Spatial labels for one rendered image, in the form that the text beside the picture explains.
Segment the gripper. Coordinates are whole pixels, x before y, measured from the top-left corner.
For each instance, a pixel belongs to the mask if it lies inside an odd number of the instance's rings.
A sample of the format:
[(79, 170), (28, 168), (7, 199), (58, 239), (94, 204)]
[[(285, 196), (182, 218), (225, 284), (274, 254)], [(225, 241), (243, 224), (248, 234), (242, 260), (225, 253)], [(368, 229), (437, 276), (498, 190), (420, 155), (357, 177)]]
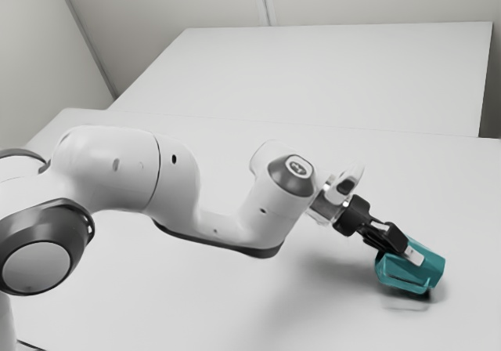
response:
[(409, 244), (409, 238), (391, 222), (381, 223), (369, 213), (370, 203), (357, 194), (351, 197), (333, 228), (346, 237), (352, 236), (363, 226), (371, 226), (372, 232), (361, 232), (362, 241), (382, 253), (399, 255), (414, 266), (421, 266), (424, 256)]

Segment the teal faceted mug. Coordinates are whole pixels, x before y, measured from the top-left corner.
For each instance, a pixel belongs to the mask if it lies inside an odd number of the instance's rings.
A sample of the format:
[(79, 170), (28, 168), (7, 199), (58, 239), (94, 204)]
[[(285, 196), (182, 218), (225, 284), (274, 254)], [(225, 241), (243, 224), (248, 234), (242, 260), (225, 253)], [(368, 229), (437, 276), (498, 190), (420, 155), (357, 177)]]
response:
[(445, 271), (446, 259), (411, 237), (409, 246), (423, 256), (418, 266), (403, 256), (378, 252), (374, 270), (379, 282), (392, 288), (424, 295), (433, 290)]

